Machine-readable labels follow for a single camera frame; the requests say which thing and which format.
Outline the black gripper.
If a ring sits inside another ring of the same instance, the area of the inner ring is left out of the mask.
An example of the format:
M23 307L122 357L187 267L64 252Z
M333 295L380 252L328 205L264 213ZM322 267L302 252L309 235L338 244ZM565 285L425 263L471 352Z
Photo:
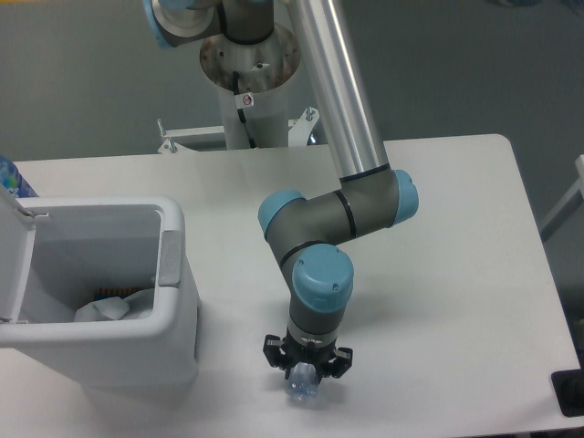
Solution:
M298 363L307 363L315 366L319 380L324 378L341 378L352 366L353 349L336 348L335 342L324 347L303 346L291 336L280 338L276 335L265 336L263 352L268 364L285 373L288 380L291 370Z

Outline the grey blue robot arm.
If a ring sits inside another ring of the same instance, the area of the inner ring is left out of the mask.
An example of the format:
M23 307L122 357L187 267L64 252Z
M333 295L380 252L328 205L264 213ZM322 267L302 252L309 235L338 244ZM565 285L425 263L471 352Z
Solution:
M286 335L266 336L263 352L293 384L341 377L353 361L337 338L354 268L340 245L400 224L419 206L410 175L392 169L374 126L341 4L288 1L290 26L276 22L271 1L147 1L143 9L161 46L201 43L231 150L287 145L283 92L307 69L339 188L310 199L280 191L259 207L290 291Z

